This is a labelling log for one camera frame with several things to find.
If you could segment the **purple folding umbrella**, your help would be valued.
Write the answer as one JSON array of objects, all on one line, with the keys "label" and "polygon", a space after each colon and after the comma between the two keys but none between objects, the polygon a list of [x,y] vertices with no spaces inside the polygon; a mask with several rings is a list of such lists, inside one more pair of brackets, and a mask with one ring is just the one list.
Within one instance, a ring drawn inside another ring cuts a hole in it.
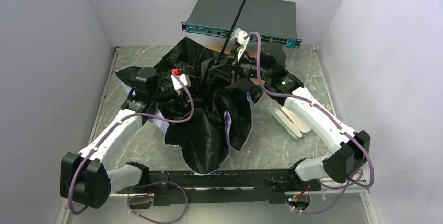
[{"label": "purple folding umbrella", "polygon": [[[217,52],[190,38],[180,40],[153,68],[160,77],[156,108],[168,123],[164,141],[179,146],[186,165],[206,175],[219,169],[229,150],[240,150],[252,131],[251,105],[262,89],[249,78],[236,82],[209,75]],[[171,70],[189,76],[191,87],[178,95]]]}]

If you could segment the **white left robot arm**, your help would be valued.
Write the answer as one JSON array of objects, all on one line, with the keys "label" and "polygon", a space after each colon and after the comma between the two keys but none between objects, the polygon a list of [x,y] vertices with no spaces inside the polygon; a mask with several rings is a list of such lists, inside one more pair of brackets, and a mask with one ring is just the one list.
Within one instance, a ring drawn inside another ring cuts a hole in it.
[{"label": "white left robot arm", "polygon": [[167,122],[156,108],[160,77],[153,67],[130,66],[116,73],[127,87],[128,97],[116,117],[90,144],[61,160],[60,195],[68,200],[71,213],[100,208],[109,195],[148,178],[149,168],[130,162],[109,169],[119,149],[148,121],[164,128]]}]

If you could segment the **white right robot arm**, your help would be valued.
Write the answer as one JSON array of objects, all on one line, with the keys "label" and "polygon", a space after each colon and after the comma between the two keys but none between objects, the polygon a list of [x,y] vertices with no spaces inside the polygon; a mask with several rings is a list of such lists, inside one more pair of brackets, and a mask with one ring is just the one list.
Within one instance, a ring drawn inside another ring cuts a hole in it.
[{"label": "white right robot arm", "polygon": [[331,178],[342,185],[358,185],[368,188],[373,181],[366,184],[354,179],[361,174],[364,164],[374,168],[369,156],[370,136],[362,130],[341,122],[314,98],[308,88],[286,69],[286,54],[277,43],[265,42],[258,46],[255,58],[250,57],[245,48],[236,46],[209,73],[235,82],[240,78],[256,78],[264,92],[291,114],[297,116],[313,130],[328,148],[328,153],[311,159],[302,159],[292,168],[295,177],[300,181]]}]

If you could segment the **mint green umbrella case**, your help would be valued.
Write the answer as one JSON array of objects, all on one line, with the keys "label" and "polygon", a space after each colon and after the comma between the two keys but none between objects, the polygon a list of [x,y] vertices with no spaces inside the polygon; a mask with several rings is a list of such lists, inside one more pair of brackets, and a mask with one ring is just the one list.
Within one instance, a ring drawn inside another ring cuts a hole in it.
[{"label": "mint green umbrella case", "polygon": [[312,128],[307,123],[286,107],[271,108],[270,113],[290,136],[295,139],[304,138],[306,133],[312,131]]}]

